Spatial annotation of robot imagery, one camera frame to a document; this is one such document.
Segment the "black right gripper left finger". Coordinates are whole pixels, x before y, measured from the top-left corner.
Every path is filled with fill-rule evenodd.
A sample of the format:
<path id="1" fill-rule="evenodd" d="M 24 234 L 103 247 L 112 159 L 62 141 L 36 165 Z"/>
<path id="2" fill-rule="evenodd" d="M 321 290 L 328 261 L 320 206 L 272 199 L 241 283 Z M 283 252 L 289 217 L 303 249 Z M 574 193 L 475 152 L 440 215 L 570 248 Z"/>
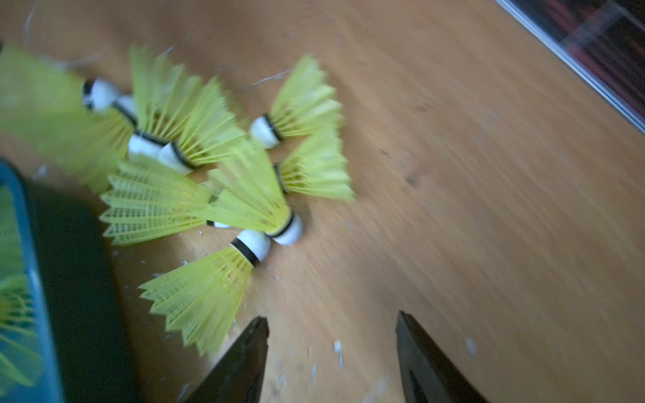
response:
<path id="1" fill-rule="evenodd" d="M 270 329 L 255 317 L 186 402 L 260 401 Z"/>

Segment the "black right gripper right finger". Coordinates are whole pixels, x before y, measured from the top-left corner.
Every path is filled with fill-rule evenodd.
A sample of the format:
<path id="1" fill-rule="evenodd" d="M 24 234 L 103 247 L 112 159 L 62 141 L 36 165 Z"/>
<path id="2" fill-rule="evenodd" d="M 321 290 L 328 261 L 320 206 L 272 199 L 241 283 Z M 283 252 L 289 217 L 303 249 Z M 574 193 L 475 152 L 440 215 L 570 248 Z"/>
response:
<path id="1" fill-rule="evenodd" d="M 398 312 L 396 350 L 406 402 L 485 402 L 413 315 Z"/>

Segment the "yellow shuttlecock one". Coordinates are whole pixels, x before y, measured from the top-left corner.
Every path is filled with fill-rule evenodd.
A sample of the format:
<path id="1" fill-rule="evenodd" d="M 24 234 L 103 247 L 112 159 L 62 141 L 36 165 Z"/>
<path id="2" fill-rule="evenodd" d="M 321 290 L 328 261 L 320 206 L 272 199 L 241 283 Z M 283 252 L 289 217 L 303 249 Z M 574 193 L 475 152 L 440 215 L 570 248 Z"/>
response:
<path id="1" fill-rule="evenodd" d="M 33 387 L 43 374 L 35 308 L 27 275 L 1 280 L 1 396 Z"/>

